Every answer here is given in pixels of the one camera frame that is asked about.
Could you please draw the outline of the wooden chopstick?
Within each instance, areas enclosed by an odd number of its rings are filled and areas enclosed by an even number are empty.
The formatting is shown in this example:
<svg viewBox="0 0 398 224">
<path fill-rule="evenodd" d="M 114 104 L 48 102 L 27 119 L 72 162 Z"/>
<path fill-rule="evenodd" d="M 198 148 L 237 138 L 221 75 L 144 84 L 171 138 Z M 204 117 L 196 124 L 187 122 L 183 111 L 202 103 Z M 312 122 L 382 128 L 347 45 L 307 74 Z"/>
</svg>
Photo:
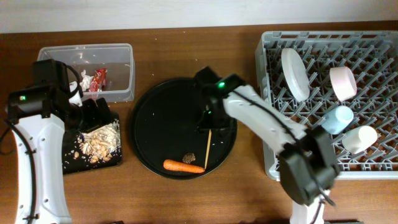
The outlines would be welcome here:
<svg viewBox="0 0 398 224">
<path fill-rule="evenodd" d="M 211 139 L 212 139 L 212 130 L 210 129 L 209 133 L 208 133 L 208 142 L 206 145 L 206 155 L 205 155 L 205 165 L 204 165 L 205 170 L 207 170 L 207 167 L 208 167 L 208 158 L 209 158 L 209 154 L 210 154 Z"/>
</svg>

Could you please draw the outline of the rice and nut shells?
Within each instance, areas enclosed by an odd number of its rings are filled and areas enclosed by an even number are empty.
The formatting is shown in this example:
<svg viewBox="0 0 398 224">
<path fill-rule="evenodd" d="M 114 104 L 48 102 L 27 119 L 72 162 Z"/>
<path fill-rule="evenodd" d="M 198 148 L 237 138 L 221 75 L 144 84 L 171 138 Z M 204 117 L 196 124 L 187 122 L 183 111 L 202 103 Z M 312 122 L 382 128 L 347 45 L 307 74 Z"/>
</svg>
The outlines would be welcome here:
<svg viewBox="0 0 398 224">
<path fill-rule="evenodd" d="M 115 119 L 90 133 L 77 136 L 73 150 L 74 159 L 83 159 L 90 164 L 107 163 L 121 153 L 121 134 L 119 121 Z"/>
</svg>

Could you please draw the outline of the orange carrot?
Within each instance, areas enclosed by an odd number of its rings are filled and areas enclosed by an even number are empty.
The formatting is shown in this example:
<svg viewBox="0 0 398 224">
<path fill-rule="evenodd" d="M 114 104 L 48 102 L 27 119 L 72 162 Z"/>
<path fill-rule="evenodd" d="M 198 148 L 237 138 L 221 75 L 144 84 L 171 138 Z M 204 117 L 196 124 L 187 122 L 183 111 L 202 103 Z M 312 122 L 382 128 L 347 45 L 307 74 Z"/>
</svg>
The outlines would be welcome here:
<svg viewBox="0 0 398 224">
<path fill-rule="evenodd" d="M 177 162 L 173 161 L 170 159 L 167 159 L 163 163 L 163 167 L 166 170 L 170 171 L 176 171 L 176 172 L 189 172 L 189 173 L 194 173 L 194 174 L 201 174 L 205 171 L 204 168 L 191 165 L 191 164 L 186 164 L 183 162 Z"/>
</svg>

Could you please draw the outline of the light blue cup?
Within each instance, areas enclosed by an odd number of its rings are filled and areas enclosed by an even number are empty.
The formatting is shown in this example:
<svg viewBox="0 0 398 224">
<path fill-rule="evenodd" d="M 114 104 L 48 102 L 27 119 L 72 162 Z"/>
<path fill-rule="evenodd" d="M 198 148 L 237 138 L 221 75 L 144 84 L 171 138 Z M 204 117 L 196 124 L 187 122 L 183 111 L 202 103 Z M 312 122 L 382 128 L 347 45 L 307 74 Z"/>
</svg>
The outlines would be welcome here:
<svg viewBox="0 0 398 224">
<path fill-rule="evenodd" d="M 324 122 L 321 126 L 330 134 L 339 134 L 352 122 L 353 118 L 354 113 L 351 108 L 338 106 L 323 116 Z"/>
</svg>

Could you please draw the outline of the white tissue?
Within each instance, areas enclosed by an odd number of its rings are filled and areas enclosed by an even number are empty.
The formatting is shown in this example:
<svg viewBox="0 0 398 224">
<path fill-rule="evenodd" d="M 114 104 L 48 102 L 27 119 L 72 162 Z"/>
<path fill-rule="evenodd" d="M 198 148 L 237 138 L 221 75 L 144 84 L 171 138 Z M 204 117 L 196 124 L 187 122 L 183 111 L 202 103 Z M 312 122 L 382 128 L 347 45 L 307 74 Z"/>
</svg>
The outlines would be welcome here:
<svg viewBox="0 0 398 224">
<path fill-rule="evenodd" d="M 90 84 L 92 82 L 93 76 L 89 76 L 86 74 L 86 70 L 83 70 L 81 72 L 81 82 L 80 82 L 80 86 L 82 91 L 87 91 L 90 88 Z"/>
</svg>

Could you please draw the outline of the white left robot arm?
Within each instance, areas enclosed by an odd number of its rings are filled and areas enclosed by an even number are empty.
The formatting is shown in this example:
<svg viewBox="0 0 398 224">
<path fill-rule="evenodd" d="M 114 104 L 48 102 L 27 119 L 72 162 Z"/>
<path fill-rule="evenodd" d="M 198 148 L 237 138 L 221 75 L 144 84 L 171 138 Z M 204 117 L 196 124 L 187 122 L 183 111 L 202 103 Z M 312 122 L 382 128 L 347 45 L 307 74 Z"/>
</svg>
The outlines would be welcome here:
<svg viewBox="0 0 398 224">
<path fill-rule="evenodd" d="M 18 158 L 16 223 L 71 223 L 63 184 L 62 146 L 69 129 L 94 131 L 114 120 L 104 98 L 82 100 L 74 69 L 53 59 L 33 64 L 34 84 L 9 94 L 5 123 Z"/>
</svg>

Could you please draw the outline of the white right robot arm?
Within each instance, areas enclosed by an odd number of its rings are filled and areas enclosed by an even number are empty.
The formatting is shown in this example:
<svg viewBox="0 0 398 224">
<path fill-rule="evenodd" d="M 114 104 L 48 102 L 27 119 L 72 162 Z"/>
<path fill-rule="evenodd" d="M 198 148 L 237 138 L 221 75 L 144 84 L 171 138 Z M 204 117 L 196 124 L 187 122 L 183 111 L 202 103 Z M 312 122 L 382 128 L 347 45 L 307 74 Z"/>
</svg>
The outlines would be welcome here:
<svg viewBox="0 0 398 224">
<path fill-rule="evenodd" d="M 220 78 L 210 67 L 194 76 L 203 114 L 199 130 L 222 130 L 238 120 L 279 158 L 280 184 L 293 201 L 291 223 L 323 223 L 330 190 L 340 173 L 328 133 L 284 116 L 236 74 Z"/>
</svg>

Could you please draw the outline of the red snack wrapper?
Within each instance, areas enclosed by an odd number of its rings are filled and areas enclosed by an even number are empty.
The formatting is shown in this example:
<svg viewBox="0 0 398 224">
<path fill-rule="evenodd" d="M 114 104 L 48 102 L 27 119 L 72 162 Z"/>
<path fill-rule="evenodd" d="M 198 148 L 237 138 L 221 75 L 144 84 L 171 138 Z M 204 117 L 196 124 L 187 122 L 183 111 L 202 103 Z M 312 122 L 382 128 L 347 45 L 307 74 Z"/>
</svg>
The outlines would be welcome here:
<svg viewBox="0 0 398 224">
<path fill-rule="evenodd" d="M 89 92 L 102 91 L 103 87 L 106 85 L 107 72 L 108 71 L 106 68 L 95 70 L 95 75 L 93 76 L 93 79 L 89 85 Z"/>
</svg>

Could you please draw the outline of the pink bowl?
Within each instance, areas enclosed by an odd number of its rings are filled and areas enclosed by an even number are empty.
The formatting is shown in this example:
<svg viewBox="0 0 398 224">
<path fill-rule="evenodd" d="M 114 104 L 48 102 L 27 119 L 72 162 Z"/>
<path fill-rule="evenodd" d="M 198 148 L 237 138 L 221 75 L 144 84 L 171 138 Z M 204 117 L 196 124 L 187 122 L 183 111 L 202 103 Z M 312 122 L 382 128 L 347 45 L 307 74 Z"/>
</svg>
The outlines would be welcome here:
<svg viewBox="0 0 398 224">
<path fill-rule="evenodd" d="M 357 94 L 356 80 L 348 67 L 331 68 L 330 81 L 336 97 L 341 102 Z"/>
</svg>

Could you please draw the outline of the brown food lump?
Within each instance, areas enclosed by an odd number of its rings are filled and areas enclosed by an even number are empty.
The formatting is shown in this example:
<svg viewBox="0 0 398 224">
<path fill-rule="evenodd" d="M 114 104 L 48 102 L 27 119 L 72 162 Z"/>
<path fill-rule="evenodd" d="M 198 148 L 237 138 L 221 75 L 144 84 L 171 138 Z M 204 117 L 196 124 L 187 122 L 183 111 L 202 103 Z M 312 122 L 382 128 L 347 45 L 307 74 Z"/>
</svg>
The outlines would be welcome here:
<svg viewBox="0 0 398 224">
<path fill-rule="evenodd" d="M 196 160 L 194 153 L 187 153 L 183 156 L 182 162 L 186 164 L 191 164 L 193 161 Z"/>
</svg>

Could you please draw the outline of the white cup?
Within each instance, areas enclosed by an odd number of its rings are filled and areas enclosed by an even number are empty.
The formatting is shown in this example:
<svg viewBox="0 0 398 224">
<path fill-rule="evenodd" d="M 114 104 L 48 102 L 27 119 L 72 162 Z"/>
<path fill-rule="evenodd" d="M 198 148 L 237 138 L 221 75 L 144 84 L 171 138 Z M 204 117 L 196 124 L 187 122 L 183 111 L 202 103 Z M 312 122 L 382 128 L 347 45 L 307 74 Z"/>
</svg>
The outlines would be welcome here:
<svg viewBox="0 0 398 224">
<path fill-rule="evenodd" d="M 366 150 L 377 141 L 377 132 L 370 126 L 360 126 L 345 134 L 343 147 L 352 154 Z"/>
</svg>

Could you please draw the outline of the grey plate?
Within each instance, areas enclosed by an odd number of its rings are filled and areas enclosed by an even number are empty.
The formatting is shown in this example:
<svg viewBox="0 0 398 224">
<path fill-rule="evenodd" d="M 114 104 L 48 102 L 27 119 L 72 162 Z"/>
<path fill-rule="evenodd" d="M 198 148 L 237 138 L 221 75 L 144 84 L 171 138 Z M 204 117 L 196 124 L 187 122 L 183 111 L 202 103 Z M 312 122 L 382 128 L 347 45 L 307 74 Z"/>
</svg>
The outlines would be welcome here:
<svg viewBox="0 0 398 224">
<path fill-rule="evenodd" d="M 310 84 L 300 55 L 294 49 L 285 48 L 281 53 L 281 61 L 284 77 L 293 97 L 299 102 L 307 100 Z"/>
</svg>

